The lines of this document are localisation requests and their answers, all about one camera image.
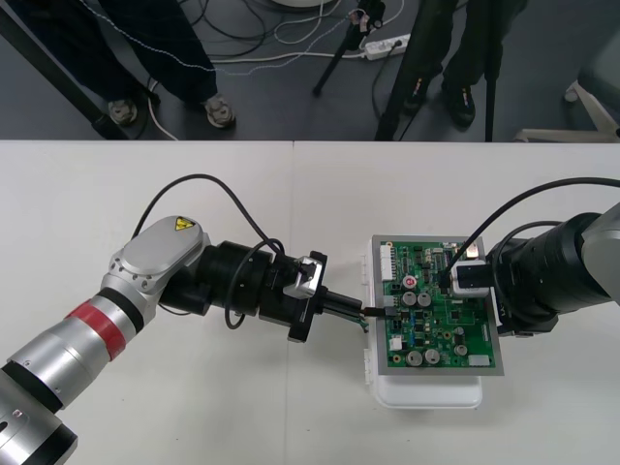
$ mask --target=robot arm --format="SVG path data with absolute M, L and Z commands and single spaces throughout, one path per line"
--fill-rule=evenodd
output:
M 0 370 L 0 464 L 62 464 L 78 437 L 55 415 L 147 326 L 158 304 L 205 315 L 211 304 L 287 326 L 305 342 L 315 314 L 360 319 L 361 301 L 323 286 L 326 256 L 293 260 L 210 244 L 201 226 L 168 217 L 115 253 L 101 290 L 12 355 Z

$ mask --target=tripod leg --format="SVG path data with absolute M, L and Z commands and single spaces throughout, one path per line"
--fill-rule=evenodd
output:
M 340 44 L 340 47 L 336 51 L 336 54 L 333 56 L 333 58 L 327 65 L 327 68 L 325 69 L 325 72 L 319 79 L 319 82 L 317 83 L 317 85 L 315 85 L 314 89 L 312 89 L 312 93 L 316 95 L 317 97 L 321 95 L 321 92 L 323 91 L 323 86 L 326 85 L 327 80 L 331 76 L 331 73 L 333 73 L 333 70 L 336 69 L 336 66 L 338 65 L 338 62 L 340 61 L 340 59 L 342 58 L 342 55 L 344 55 L 345 51 L 347 51 L 347 45 L 349 44 L 349 40 L 355 34 L 357 27 L 358 26 L 355 26 L 354 24 L 349 25 L 349 29 L 347 30 L 347 36 L 345 37 L 345 40 L 342 41 L 342 44 Z
M 405 50 L 403 61 L 391 89 L 386 111 L 381 116 L 375 140 L 392 140 L 400 121 L 400 110 L 405 99 L 412 90 L 412 82 L 416 73 L 416 65 L 428 47 L 431 39 L 435 12 L 443 0 L 424 0 L 420 2 L 416 23 L 411 32 L 411 40 Z
M 488 54 L 486 56 L 486 116 L 484 119 L 484 141 L 493 142 L 493 123 L 495 120 L 495 91 L 497 78 L 502 66 L 502 2 L 488 2 Z
M 19 25 L 0 8 L 0 35 L 3 36 L 44 78 L 90 121 L 93 129 L 109 140 L 127 140 L 127 135 L 93 104 L 79 87 L 47 56 Z

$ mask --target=white connector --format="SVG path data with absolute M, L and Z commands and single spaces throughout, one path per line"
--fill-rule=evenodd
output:
M 394 46 L 396 41 L 402 42 L 400 46 L 397 46 L 391 55 L 399 55 L 405 52 L 405 48 L 407 48 L 407 44 L 409 43 L 409 38 L 411 34 L 406 34 L 404 36 L 392 37 L 391 39 L 384 39 L 382 41 L 377 42 L 369 42 L 364 46 L 364 56 L 366 59 L 370 61 L 379 60 L 381 58 L 385 58 L 388 56 L 389 51 Z

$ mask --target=circuit board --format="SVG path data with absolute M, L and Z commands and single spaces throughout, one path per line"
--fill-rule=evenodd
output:
M 397 310 L 385 321 L 388 367 L 495 368 L 495 322 L 485 298 L 455 297 L 439 287 L 438 273 L 460 246 L 381 242 L 384 305 Z

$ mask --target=red component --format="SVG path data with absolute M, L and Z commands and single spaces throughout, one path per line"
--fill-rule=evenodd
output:
M 76 317 L 89 325 L 106 343 L 109 361 L 117 358 L 125 350 L 127 342 L 120 329 L 104 313 L 88 301 L 82 303 L 66 318 Z

